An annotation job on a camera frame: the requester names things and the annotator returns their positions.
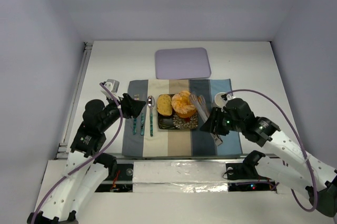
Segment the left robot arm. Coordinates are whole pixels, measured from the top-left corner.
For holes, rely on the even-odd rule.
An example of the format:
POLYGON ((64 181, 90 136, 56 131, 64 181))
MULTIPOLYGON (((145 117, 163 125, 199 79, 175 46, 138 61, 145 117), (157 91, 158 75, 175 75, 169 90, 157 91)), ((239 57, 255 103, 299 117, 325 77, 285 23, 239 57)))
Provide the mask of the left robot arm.
POLYGON ((27 223, 77 223, 100 184, 116 175, 116 157, 100 153, 105 131, 116 121, 138 117, 145 105, 127 93, 108 105, 97 99, 87 102, 62 177, 30 213, 27 223))

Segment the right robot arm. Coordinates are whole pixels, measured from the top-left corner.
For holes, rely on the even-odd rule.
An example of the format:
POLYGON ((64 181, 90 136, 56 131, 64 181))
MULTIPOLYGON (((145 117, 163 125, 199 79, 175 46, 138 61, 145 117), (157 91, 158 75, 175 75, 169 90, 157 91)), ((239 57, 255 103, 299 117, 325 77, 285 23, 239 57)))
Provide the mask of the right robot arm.
POLYGON ((321 214, 336 215, 336 168, 303 152, 278 125, 255 116, 242 99, 213 108, 200 130, 218 135, 239 132, 264 150, 254 150, 241 163, 230 164, 225 172, 228 180, 272 179, 301 194, 321 214))

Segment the slice of bread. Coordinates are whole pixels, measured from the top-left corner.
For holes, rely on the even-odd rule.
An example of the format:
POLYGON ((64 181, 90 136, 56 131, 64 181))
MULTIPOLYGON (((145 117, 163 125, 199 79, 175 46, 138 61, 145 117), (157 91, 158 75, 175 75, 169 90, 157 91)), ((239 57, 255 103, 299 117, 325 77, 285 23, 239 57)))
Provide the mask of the slice of bread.
POLYGON ((162 94, 157 99, 157 111, 160 115, 171 116, 172 106, 171 106, 171 96, 168 94, 162 94))

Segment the orange bundt cake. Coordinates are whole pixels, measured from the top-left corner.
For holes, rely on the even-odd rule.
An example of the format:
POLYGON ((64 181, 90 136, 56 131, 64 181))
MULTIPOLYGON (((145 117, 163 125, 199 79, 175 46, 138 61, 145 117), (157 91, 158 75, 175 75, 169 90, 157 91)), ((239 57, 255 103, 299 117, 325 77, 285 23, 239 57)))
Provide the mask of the orange bundt cake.
POLYGON ((181 118, 190 118, 196 113, 196 107, 190 101, 191 93, 189 91, 181 91, 173 95, 171 106, 175 113, 181 118))

